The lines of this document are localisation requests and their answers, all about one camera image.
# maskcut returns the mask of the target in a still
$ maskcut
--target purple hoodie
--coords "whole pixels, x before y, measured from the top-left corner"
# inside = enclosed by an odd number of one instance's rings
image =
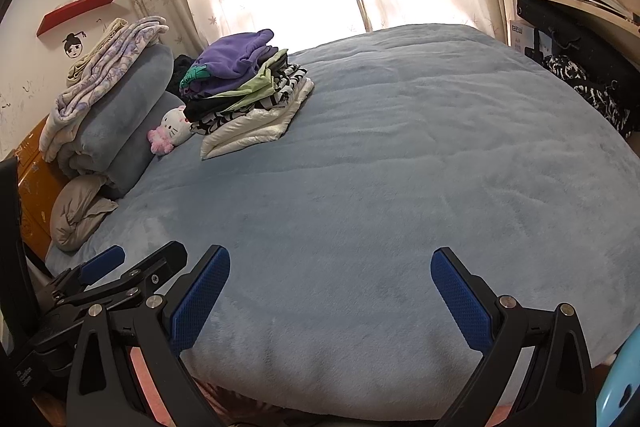
[[[253,78],[260,66],[258,59],[268,50],[267,42],[273,39],[270,29],[256,33],[236,33],[220,37],[207,47],[191,68],[206,66],[212,78],[192,80],[180,90],[187,96],[213,96],[233,90]]]

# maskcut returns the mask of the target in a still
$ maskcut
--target light blue plastic object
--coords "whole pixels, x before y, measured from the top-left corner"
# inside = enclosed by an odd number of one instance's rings
[[[171,317],[169,345],[174,354],[190,349],[209,317],[213,305],[229,277],[231,261],[225,248],[219,247]]]
[[[596,400],[596,427],[609,427],[640,387],[640,326],[620,349]],[[628,397],[620,407],[623,396]]]
[[[91,285],[98,282],[111,270],[124,263],[124,250],[117,245],[96,255],[80,268],[78,281],[81,284]]]
[[[487,354],[494,343],[491,317],[441,250],[431,257],[431,278],[468,346]]]

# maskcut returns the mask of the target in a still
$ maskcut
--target shelf board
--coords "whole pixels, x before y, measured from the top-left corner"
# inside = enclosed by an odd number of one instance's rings
[[[36,36],[42,35],[44,32],[55,28],[59,24],[62,24],[73,17],[77,17],[82,13],[99,8],[100,6],[105,6],[111,2],[113,2],[113,0],[77,0],[69,4],[65,4],[64,6],[53,10],[53,12],[47,13],[42,18],[42,22],[36,32]]]
[[[623,55],[640,64],[640,26],[580,0],[548,1],[569,8],[579,22],[598,32]]]

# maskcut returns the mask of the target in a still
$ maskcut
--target white cardboard box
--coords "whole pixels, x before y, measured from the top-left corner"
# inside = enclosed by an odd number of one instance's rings
[[[534,49],[534,28],[524,21],[509,21],[509,42],[512,48],[532,58]],[[551,38],[539,31],[540,51],[543,57],[551,55]]]

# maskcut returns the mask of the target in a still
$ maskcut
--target black and white patterned cloth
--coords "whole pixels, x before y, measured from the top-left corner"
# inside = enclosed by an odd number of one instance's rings
[[[547,55],[542,65],[580,93],[625,139],[640,129],[635,112],[616,101],[614,87],[591,82],[586,71],[566,55]]]
[[[191,130],[198,134],[211,134],[213,131],[229,123],[239,116],[247,115],[254,109],[270,110],[274,107],[285,107],[293,97],[299,82],[305,78],[306,70],[297,64],[289,64],[286,68],[273,71],[273,88],[271,96],[265,96],[257,102],[233,111],[214,112],[200,121],[191,124]]]

